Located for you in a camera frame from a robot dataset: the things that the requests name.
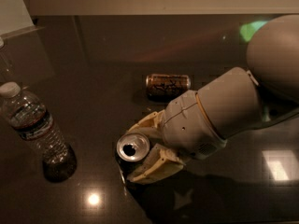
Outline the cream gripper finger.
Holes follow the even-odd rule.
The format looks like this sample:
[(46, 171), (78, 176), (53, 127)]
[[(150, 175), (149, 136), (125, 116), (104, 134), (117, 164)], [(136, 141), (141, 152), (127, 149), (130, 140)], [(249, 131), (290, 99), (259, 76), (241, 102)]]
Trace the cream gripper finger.
[(134, 124), (127, 132), (141, 133), (160, 145), (164, 143), (162, 133), (162, 117), (164, 111), (155, 111)]
[(156, 144), (142, 165), (127, 176), (127, 180), (140, 185), (148, 185), (178, 173), (184, 166), (185, 162), (176, 151)]

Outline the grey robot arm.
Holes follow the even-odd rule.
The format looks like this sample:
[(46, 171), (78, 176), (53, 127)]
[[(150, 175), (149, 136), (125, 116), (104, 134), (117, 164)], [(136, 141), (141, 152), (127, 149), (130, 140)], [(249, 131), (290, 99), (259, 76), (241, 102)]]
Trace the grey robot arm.
[(197, 91), (186, 91), (153, 112), (129, 133), (153, 141), (153, 148), (125, 176), (149, 184), (179, 172), (186, 162), (204, 160), (247, 130), (263, 129), (298, 112), (296, 15), (262, 26), (247, 48), (246, 69), (234, 67)]

